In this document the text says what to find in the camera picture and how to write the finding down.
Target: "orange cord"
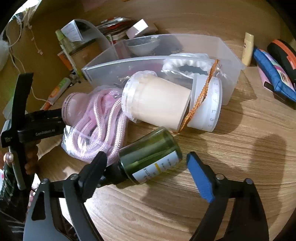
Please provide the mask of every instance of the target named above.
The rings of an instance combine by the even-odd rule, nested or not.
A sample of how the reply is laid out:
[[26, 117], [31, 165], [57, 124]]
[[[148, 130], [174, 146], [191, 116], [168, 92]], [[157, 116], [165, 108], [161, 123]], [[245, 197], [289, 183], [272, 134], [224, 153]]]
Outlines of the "orange cord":
[[181, 128], [178, 132], [182, 131], [183, 128], [187, 125], [187, 123], [193, 118], [193, 115], [195, 114], [196, 110], [198, 107], [200, 107], [200, 105], [202, 104], [202, 102], [204, 101], [204, 99], [207, 96], [207, 90], [209, 88], [209, 82], [214, 74], [214, 71], [216, 69], [216, 66], [218, 64], [218, 59], [215, 60], [215, 63], [213, 64], [213, 66], [211, 67], [209, 76], [207, 78], [207, 81], [205, 82], [205, 85], [200, 93], [200, 95], [198, 96], [196, 103], [194, 105], [194, 107], [192, 108], [192, 110], [189, 111], [189, 113], [186, 115], [186, 117], [184, 118], [182, 124], [181, 124]]

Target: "transparent storage box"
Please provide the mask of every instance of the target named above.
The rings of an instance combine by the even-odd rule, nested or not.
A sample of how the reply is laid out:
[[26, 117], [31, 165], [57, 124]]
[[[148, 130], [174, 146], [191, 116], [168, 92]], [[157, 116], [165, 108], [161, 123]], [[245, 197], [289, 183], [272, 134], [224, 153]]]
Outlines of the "transparent storage box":
[[[208, 60], [198, 57], [170, 56], [177, 53], [206, 53]], [[134, 73], [152, 70], [158, 77], [192, 88], [192, 79], [169, 71], [163, 71], [163, 65], [168, 61], [204, 61], [213, 64], [219, 59], [222, 81], [222, 104], [226, 105], [236, 86], [240, 71], [245, 65], [218, 37], [197, 34], [161, 34], [121, 40], [102, 52], [84, 68], [83, 73], [95, 88], [100, 85], [124, 84]], [[203, 73], [201, 69], [192, 70], [186, 64], [185, 71]]]

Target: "human hand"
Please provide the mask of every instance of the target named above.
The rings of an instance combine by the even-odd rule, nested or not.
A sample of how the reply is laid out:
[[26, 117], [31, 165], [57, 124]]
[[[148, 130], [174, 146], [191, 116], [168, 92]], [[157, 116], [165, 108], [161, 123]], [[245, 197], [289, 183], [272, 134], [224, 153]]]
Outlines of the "human hand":
[[[28, 175], [32, 175], [32, 174], [35, 174], [39, 167], [38, 167], [38, 156], [37, 156], [37, 153], [38, 153], [38, 147], [36, 146], [38, 143], [40, 143], [40, 141], [37, 141], [37, 142], [34, 142], [34, 143], [28, 143], [27, 145], [25, 145], [25, 152], [26, 152], [26, 158], [27, 158], [27, 163], [25, 165], [25, 169], [26, 169], [26, 173]], [[6, 161], [6, 163], [8, 165], [10, 165], [10, 161], [8, 159], [8, 153], [6, 154], [3, 154], [1, 151], [0, 151], [0, 168], [2, 169], [3, 165], [4, 165], [4, 162]]]

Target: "green cap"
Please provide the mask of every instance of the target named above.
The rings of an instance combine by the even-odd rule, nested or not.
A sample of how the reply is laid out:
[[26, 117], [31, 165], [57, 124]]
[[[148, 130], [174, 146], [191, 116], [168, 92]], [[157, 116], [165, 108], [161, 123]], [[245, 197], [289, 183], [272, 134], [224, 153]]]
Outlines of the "green cap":
[[56, 31], [56, 36], [57, 36], [58, 41], [61, 41], [62, 39], [64, 39], [66, 37], [60, 29], [58, 29]]

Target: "coiled pink rope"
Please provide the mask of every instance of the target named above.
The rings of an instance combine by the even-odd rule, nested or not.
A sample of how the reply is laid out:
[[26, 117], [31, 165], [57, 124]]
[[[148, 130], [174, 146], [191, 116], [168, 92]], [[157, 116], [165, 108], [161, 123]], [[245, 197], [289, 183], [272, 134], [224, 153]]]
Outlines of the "coiled pink rope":
[[68, 137], [66, 145], [72, 156], [90, 163], [103, 151], [108, 157], [107, 165], [117, 160], [128, 122], [121, 110], [121, 94], [122, 90], [110, 88], [92, 96]]

